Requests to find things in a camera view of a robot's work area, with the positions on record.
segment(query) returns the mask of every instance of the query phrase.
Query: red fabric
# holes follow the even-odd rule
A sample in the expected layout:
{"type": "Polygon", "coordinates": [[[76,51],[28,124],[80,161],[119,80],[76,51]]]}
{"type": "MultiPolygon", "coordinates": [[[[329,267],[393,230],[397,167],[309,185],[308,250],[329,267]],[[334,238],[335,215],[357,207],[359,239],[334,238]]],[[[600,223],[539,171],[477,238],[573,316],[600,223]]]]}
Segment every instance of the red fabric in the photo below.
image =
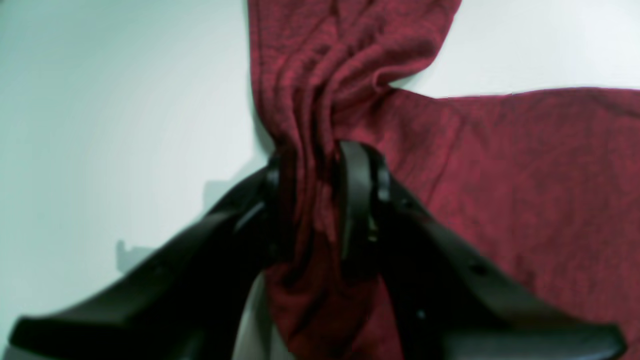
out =
{"type": "Polygon", "coordinates": [[[296,256],[267,271],[300,359],[401,359],[382,282],[338,276],[337,139],[381,151],[445,225],[535,294],[619,322],[640,359],[640,93],[432,99],[388,86],[435,58],[459,0],[249,0],[259,115],[296,169],[296,256]]]}

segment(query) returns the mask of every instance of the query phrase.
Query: red cloth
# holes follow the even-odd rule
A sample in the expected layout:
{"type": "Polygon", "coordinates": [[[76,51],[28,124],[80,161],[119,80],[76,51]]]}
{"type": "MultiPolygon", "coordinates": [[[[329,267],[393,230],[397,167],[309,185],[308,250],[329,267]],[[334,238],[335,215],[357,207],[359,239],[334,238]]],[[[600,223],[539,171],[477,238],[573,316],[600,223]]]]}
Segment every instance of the red cloth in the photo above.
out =
{"type": "Polygon", "coordinates": [[[331,164],[348,139],[535,294],[620,323],[640,359],[640,92],[432,99],[388,83],[429,66],[460,0],[248,1],[256,107],[297,155],[296,257],[267,271],[293,353],[402,358],[384,284],[338,276],[331,164]]]}

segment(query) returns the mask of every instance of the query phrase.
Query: crumpled fabric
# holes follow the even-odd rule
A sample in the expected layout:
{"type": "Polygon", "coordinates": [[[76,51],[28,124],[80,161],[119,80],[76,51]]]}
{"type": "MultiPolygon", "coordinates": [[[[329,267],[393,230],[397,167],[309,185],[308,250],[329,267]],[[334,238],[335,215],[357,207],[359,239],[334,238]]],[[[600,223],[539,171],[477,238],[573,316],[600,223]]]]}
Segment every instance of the crumpled fabric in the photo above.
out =
{"type": "Polygon", "coordinates": [[[266,271],[282,337],[299,359],[403,358],[384,282],[339,275],[336,141],[355,140],[537,296],[619,323],[624,359],[640,359],[640,92],[433,99],[392,88],[431,64],[459,5],[248,0],[256,109],[294,154],[294,259],[266,271]]]}

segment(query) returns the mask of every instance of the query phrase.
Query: white background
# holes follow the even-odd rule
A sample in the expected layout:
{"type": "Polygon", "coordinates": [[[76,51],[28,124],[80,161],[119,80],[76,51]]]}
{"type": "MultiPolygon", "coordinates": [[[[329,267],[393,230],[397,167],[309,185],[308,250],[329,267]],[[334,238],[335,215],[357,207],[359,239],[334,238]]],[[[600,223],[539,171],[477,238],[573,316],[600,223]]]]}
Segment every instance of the white background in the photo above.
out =
{"type": "MultiPolygon", "coordinates": [[[[248,69],[242,0],[0,0],[0,349],[117,279],[117,239],[162,245],[266,162],[248,69]]],[[[465,0],[400,83],[640,88],[640,1],[465,0]]]]}

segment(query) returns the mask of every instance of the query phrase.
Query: white table surface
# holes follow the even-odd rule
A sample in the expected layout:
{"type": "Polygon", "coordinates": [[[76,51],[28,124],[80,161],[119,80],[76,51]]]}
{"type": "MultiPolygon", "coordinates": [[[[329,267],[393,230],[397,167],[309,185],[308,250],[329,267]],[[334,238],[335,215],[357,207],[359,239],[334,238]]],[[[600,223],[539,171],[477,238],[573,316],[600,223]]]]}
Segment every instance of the white table surface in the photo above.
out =
{"type": "MultiPolygon", "coordinates": [[[[0,341],[19,314],[116,280],[119,239],[162,245],[265,164],[245,14],[241,0],[0,0],[0,341]]],[[[436,62],[401,84],[640,88],[640,1],[465,0],[436,62]]]]}

